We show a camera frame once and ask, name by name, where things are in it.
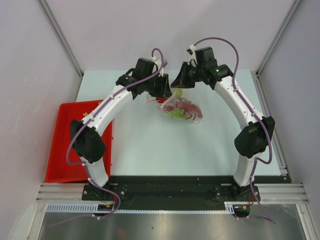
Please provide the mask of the green fake pear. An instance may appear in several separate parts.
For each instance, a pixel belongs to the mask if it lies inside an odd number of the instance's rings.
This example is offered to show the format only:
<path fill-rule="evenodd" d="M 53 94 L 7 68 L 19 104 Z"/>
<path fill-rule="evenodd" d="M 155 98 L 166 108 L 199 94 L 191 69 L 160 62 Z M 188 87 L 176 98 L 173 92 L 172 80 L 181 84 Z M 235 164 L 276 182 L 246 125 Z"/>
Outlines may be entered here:
<path fill-rule="evenodd" d="M 183 95 L 183 89 L 182 88 L 171 88 L 171 93 L 174 98 L 181 98 Z"/>

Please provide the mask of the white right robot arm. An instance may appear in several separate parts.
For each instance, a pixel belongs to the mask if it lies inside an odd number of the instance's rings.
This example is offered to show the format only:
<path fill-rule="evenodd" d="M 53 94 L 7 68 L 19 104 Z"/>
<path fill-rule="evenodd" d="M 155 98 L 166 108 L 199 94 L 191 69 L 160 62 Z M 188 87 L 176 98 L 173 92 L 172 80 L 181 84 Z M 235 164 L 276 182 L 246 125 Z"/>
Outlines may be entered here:
<path fill-rule="evenodd" d="M 236 185 L 230 188 L 230 194 L 235 200 L 242 201 L 249 194 L 247 186 L 254 181 L 255 160 L 270 148 L 275 120 L 254 108 L 236 81 L 236 71 L 226 64 L 219 65 L 210 46 L 197 49 L 191 45 L 187 52 L 190 58 L 182 63 L 170 86 L 193 89 L 196 83 L 203 82 L 224 100 L 234 114 L 241 131 L 234 140 L 239 158 L 233 175 Z"/>

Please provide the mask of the green fake vegetable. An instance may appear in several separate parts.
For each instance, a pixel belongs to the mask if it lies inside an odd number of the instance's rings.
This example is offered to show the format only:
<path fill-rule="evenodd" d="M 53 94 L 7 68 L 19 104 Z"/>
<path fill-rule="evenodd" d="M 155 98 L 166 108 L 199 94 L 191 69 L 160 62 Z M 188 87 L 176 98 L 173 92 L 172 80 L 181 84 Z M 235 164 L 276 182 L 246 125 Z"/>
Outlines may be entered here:
<path fill-rule="evenodd" d="M 85 113 L 83 113 L 82 115 L 83 115 L 84 117 L 86 117 L 86 116 L 89 115 L 89 113 L 88 113 L 88 112 L 85 112 Z"/>

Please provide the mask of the green fake grapes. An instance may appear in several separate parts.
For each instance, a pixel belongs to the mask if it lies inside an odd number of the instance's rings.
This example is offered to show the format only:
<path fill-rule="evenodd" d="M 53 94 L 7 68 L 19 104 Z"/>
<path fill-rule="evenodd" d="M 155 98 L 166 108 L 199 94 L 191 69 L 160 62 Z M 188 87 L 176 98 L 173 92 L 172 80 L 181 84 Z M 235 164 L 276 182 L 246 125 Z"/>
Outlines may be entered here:
<path fill-rule="evenodd" d="M 191 115 L 185 111 L 183 108 L 175 108 L 167 112 L 167 116 L 173 119 L 181 119 L 181 120 L 188 120 L 191 118 Z"/>

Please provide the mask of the red fake lobster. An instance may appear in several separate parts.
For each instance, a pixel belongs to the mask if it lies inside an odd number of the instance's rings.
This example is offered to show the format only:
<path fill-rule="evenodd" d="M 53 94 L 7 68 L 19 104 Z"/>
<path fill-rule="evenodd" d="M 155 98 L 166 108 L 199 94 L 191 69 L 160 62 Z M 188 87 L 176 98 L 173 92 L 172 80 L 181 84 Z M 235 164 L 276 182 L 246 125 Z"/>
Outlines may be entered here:
<path fill-rule="evenodd" d="M 167 116 L 175 120 L 184 120 L 192 123 L 198 123 L 200 120 L 202 120 L 203 113 L 199 105 L 195 104 L 194 102 L 184 97 L 180 97 L 180 98 L 174 97 L 170 100 L 168 99 L 169 99 L 168 97 L 152 97 L 147 102 L 156 105 L 157 108 L 166 116 L 168 111 L 174 110 L 176 108 L 185 109 L 185 111 L 187 111 L 191 115 L 191 118 L 189 119 L 176 119 L 176 118 Z"/>

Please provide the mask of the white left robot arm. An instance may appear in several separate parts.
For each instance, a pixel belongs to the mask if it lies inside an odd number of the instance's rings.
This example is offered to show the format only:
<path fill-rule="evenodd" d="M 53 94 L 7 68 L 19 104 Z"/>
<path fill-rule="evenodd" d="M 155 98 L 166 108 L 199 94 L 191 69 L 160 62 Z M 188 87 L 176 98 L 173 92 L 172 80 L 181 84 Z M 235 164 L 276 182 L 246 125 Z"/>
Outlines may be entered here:
<path fill-rule="evenodd" d="M 107 147 L 102 136 L 120 110 L 138 95 L 147 92 L 156 97 L 170 96 L 166 65 L 165 59 L 139 58 L 136 66 L 117 79 L 111 93 L 92 112 L 69 125 L 71 141 L 67 151 L 74 150 L 79 156 L 89 182 L 94 185 L 93 194 L 100 200 L 111 193 L 103 160 Z"/>

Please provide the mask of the clear zip top bag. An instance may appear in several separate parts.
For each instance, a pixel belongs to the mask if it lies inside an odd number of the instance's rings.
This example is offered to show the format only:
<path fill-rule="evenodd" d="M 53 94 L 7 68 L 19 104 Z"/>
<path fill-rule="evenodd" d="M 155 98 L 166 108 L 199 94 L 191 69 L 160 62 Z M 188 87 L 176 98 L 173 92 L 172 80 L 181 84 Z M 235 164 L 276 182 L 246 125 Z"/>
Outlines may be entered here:
<path fill-rule="evenodd" d="M 203 113 L 198 101 L 198 94 L 193 88 L 170 88 L 171 96 L 151 96 L 146 101 L 156 106 L 167 117 L 198 124 Z"/>

